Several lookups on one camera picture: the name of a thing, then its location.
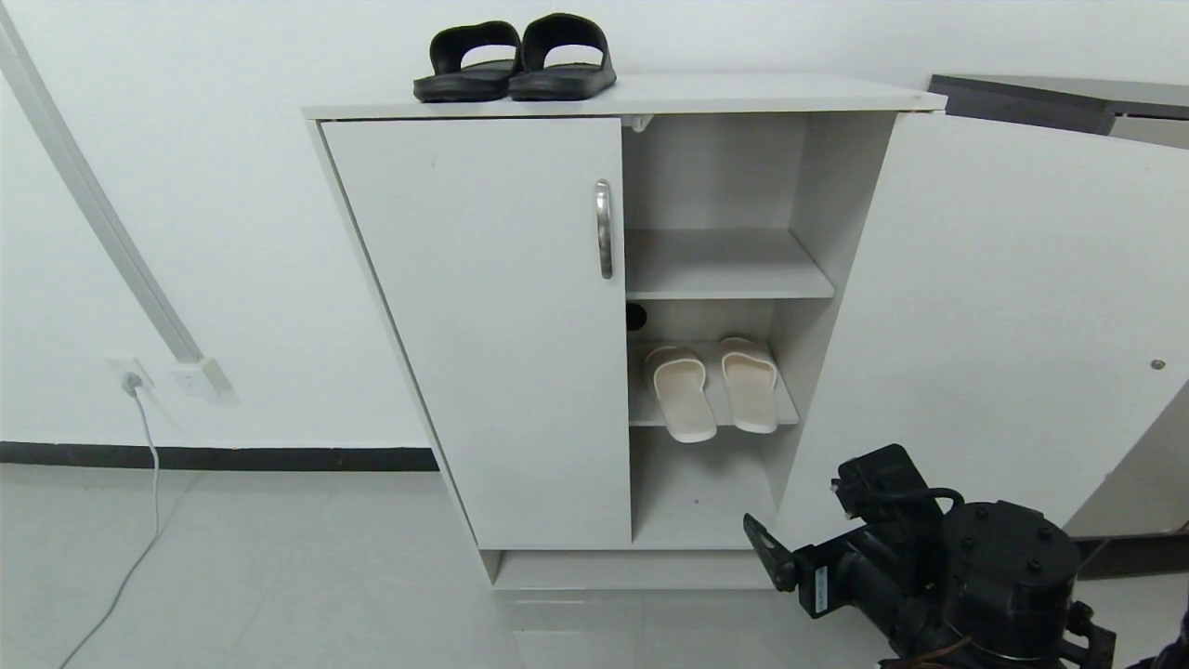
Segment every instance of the cabinet handle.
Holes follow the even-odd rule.
[[[598,261],[603,278],[611,278],[611,184],[605,178],[594,183],[594,223],[598,229]]]

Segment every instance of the white cabinet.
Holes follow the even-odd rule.
[[[1189,377],[1189,152],[943,106],[655,75],[307,109],[496,587],[765,587],[742,515],[826,539],[837,466],[893,442],[933,485],[1068,520]],[[772,435],[731,425],[713,373],[741,334],[780,368]],[[712,441],[665,431],[661,342],[711,368]]]

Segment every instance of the black baseboard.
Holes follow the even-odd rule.
[[[222,472],[438,472],[429,449],[157,449],[162,469]],[[0,463],[152,468],[145,447],[0,442]]]
[[[438,472],[429,449],[157,449],[162,469],[222,472]],[[147,469],[144,447],[0,442],[0,463]],[[1075,539],[1080,578],[1189,573],[1189,534]]]

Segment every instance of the power cord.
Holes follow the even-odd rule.
[[[115,597],[112,598],[112,604],[107,607],[107,613],[99,619],[99,623],[95,623],[95,626],[87,632],[87,636],[83,637],[82,640],[78,642],[78,645],[70,651],[70,655],[62,661],[58,669],[65,669],[67,664],[70,664],[70,661],[74,659],[75,654],[77,654],[78,650],[81,650],[82,646],[90,640],[90,637],[93,637],[95,632],[103,626],[103,623],[107,623],[112,612],[115,611],[117,602],[120,601],[120,595],[124,594],[124,587],[128,585],[128,579],[132,578],[132,573],[137,570],[137,567],[140,567],[145,556],[149,555],[149,551],[152,550],[152,548],[157,544],[157,539],[161,537],[161,505],[157,503],[157,476],[161,474],[161,459],[157,457],[157,447],[152,443],[152,434],[149,431],[149,417],[145,416],[145,405],[140,402],[139,393],[137,393],[137,389],[144,387],[144,381],[140,379],[140,375],[130,372],[124,375],[124,383],[120,387],[124,389],[124,392],[127,393],[128,397],[136,400],[137,409],[140,410],[140,424],[145,429],[145,442],[149,443],[149,453],[152,454],[152,539],[149,539],[149,545],[145,547],[144,553],[141,553],[140,557],[132,563],[132,568],[128,569],[124,580],[120,581],[120,587],[115,591]]]

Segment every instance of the black slipper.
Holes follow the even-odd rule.
[[[603,52],[603,62],[545,67],[546,53],[566,44],[593,46]],[[573,14],[549,14],[530,23],[524,29],[521,63],[524,71],[508,84],[512,100],[585,100],[615,83],[603,29]]]
[[[511,61],[487,61],[463,67],[463,56],[491,44],[516,48]],[[448,27],[429,43],[434,75],[413,82],[413,95],[422,102],[485,102],[508,94],[508,80],[521,70],[520,36],[505,21]]]

